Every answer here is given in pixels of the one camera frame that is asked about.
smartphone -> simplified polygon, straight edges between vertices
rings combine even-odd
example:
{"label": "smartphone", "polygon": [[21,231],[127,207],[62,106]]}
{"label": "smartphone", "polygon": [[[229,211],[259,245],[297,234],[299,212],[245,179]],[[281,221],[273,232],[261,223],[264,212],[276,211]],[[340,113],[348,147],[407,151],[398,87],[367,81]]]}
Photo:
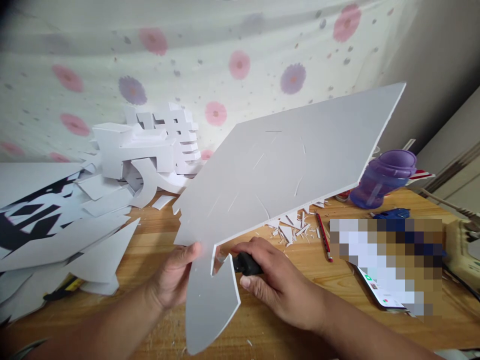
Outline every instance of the smartphone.
{"label": "smartphone", "polygon": [[378,285],[370,276],[363,272],[358,266],[352,264],[354,268],[358,271],[358,274],[362,278],[366,287],[370,290],[370,293],[373,295],[375,303],[385,311],[390,312],[408,312],[407,308],[404,307],[399,301],[397,301],[389,292],[383,289]]}

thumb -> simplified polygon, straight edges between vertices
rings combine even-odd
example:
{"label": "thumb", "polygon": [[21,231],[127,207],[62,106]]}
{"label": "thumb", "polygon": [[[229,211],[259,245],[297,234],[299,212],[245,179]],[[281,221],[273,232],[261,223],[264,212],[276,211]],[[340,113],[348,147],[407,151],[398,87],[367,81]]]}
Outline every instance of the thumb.
{"label": "thumb", "polygon": [[198,258],[200,252],[199,242],[194,242],[192,245],[184,248],[178,248],[171,253],[168,259],[168,267],[175,269],[185,267]]}
{"label": "thumb", "polygon": [[259,276],[242,275],[240,285],[270,308],[273,308],[277,302],[277,292]]}

bottle lid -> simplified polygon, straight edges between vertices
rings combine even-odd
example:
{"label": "bottle lid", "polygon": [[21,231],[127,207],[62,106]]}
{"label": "bottle lid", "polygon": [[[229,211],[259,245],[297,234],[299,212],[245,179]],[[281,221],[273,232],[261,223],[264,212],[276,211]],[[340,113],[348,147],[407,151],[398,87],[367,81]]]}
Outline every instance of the bottle lid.
{"label": "bottle lid", "polygon": [[370,166],[376,172],[390,177],[408,179],[415,174],[417,157],[407,150],[390,150],[370,161]]}

hand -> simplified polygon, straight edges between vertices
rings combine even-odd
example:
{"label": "hand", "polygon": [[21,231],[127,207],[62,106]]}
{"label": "hand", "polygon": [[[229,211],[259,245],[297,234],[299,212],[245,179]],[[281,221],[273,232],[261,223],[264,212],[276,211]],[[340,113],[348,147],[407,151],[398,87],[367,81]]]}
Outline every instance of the hand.
{"label": "hand", "polygon": [[168,311],[186,301],[192,261],[200,253],[199,242],[177,247],[148,280],[148,291],[162,311]]}
{"label": "hand", "polygon": [[265,274],[266,281],[259,276],[242,276],[240,285],[244,289],[286,323],[303,330],[320,331],[325,290],[308,280],[283,252],[264,238],[253,237],[231,250],[251,254]]}

white foam board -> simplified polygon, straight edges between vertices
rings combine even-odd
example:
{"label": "white foam board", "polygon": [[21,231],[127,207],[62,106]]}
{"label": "white foam board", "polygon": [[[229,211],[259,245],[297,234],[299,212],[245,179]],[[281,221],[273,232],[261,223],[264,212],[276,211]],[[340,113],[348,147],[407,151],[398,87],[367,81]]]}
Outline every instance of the white foam board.
{"label": "white foam board", "polygon": [[175,196],[170,195],[161,195],[157,201],[153,203],[152,208],[161,210],[165,205],[171,202],[173,199],[176,199]]}
{"label": "white foam board", "polygon": [[286,215],[286,217],[290,220],[292,226],[295,228],[295,229],[301,229],[302,228],[302,222],[300,220],[297,219],[297,216],[298,216],[298,212],[297,211],[293,211],[291,213],[288,213]]}
{"label": "white foam board", "polygon": [[80,290],[91,294],[112,296],[117,292],[119,287],[119,280],[117,276],[114,275],[110,282],[87,281],[80,286]]}
{"label": "white foam board", "polygon": [[103,214],[124,208],[134,198],[134,192],[129,185],[102,196],[98,200],[90,200],[82,204],[83,208],[92,216],[99,217]]}
{"label": "white foam board", "polygon": [[[235,125],[173,204],[174,213],[181,210],[175,244],[200,241],[203,250],[188,282],[190,354],[211,344],[239,305],[235,274],[212,276],[216,246],[356,186],[404,88],[394,84]],[[285,164],[295,171],[279,176]],[[220,271],[231,265],[227,259]]]}
{"label": "white foam board", "polygon": [[104,177],[101,173],[96,173],[75,182],[92,200],[98,200],[122,188],[117,180]]}
{"label": "white foam board", "polygon": [[33,273],[41,268],[41,266],[35,266],[4,272],[0,276],[0,304],[11,297]]}
{"label": "white foam board", "polygon": [[80,170],[75,162],[0,162],[0,209]]}
{"label": "white foam board", "polygon": [[7,301],[0,305],[0,322],[10,317],[10,322],[20,319],[44,306],[45,294],[55,291],[65,280],[67,262],[57,262],[37,270]]}
{"label": "white foam board", "polygon": [[65,268],[77,278],[95,283],[110,283],[124,256],[140,219],[125,226]]}
{"label": "white foam board", "polygon": [[124,161],[156,158],[158,172],[174,170],[173,145],[175,139],[139,140],[144,131],[139,123],[129,126],[112,122],[93,127],[102,157],[102,174],[106,178],[122,179]]}
{"label": "white foam board", "polygon": [[61,262],[125,224],[128,216],[111,213],[74,221],[52,237],[27,242],[0,260],[0,272]]}
{"label": "white foam board", "polygon": [[89,154],[87,152],[82,152],[80,155],[78,155],[78,157],[84,160],[84,162],[81,164],[84,169],[90,171],[90,168],[88,168],[89,165],[94,167],[94,172],[100,169],[100,165],[102,164],[102,155],[99,153]]}
{"label": "white foam board", "polygon": [[158,188],[170,193],[181,194],[191,181],[191,179],[175,172],[157,172],[149,158],[132,160],[131,164],[138,170],[143,179],[143,186],[135,193],[130,203],[137,208],[145,207],[154,198]]}
{"label": "white foam board", "polygon": [[288,243],[291,243],[294,240],[291,227],[280,225],[280,230]]}
{"label": "white foam board", "polygon": [[266,223],[267,225],[270,225],[274,228],[278,228],[279,227],[279,224],[280,224],[280,219],[273,219],[269,222]]}

